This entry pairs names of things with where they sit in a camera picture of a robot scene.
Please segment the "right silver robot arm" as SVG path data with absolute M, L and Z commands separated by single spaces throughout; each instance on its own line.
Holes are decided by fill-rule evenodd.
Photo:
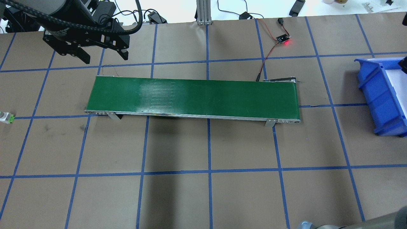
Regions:
M 303 221 L 297 226 L 298 229 L 406 229 L 407 228 L 407 206 L 402 207 L 400 210 L 381 216 L 362 223 L 336 226 L 336 225 L 321 225 L 315 226 L 314 224 Z

